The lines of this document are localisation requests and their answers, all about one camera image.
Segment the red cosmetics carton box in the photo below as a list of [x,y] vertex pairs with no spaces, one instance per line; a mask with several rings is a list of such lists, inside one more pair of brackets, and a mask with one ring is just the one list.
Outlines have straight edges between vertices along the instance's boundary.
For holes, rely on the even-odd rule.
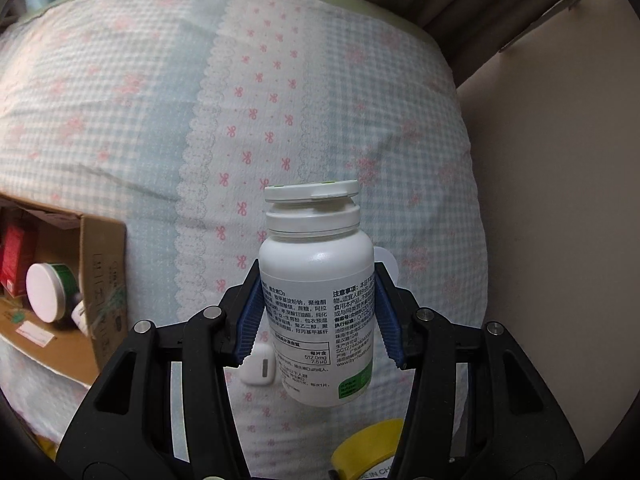
[[38,231],[27,222],[10,223],[4,231],[1,285],[11,297],[26,294],[26,274],[34,263]]

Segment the checkered floral bed sheet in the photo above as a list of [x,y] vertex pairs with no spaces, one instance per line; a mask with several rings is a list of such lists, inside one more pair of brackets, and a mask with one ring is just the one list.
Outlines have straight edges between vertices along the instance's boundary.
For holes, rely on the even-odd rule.
[[358,0],[64,0],[1,37],[1,208],[88,282],[91,335],[1,308],[1,388],[60,442],[131,322],[243,281],[265,189],[355,179],[361,226],[424,306],[487,306],[487,249],[450,69]]

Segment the white earbuds case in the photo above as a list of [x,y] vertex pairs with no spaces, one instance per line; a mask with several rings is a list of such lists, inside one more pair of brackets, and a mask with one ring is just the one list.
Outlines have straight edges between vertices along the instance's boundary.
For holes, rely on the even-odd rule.
[[274,382],[277,371],[276,352],[266,342],[256,342],[252,353],[239,367],[240,381],[248,386],[265,387]]

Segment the white pill bottle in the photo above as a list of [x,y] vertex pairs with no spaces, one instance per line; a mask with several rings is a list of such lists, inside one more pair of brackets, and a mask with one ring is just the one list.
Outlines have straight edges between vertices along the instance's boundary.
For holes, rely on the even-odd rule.
[[265,189],[260,278],[282,385],[295,401],[334,408],[372,376],[374,247],[360,228],[355,180]]

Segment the yellow tape roll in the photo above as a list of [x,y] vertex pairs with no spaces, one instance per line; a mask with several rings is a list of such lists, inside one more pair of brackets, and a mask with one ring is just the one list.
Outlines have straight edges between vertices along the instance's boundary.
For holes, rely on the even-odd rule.
[[332,469],[344,480],[386,479],[398,448],[404,422],[386,419],[348,437],[331,456]]

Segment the pale green jar white lid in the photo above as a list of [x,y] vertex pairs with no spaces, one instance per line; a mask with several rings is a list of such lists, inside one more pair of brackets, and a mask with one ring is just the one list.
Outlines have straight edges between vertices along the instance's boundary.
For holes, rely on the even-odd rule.
[[386,267],[386,271],[390,276],[390,279],[396,283],[399,278],[399,266],[395,256],[386,248],[375,246],[374,248],[374,261],[376,263],[382,263]]

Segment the small white black jar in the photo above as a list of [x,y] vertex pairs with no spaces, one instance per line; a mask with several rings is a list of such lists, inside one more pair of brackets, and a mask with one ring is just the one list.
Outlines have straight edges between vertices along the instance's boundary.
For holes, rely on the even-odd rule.
[[73,308],[72,312],[70,312],[70,317],[72,318],[78,330],[80,330],[84,336],[90,337],[88,316],[85,304],[82,300],[80,300],[78,304],[76,304],[76,306]]

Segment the green label jar white lid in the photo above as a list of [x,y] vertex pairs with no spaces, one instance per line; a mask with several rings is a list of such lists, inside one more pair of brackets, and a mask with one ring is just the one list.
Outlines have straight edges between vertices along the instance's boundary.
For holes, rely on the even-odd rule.
[[27,299],[35,315],[55,323],[70,315],[82,299],[79,285],[64,263],[34,263],[26,274]]

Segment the brown cardboard box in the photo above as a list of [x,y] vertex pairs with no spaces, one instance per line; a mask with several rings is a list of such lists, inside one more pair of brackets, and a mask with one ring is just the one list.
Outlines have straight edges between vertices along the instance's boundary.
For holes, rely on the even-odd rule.
[[1,197],[1,339],[91,385],[127,333],[126,226]]

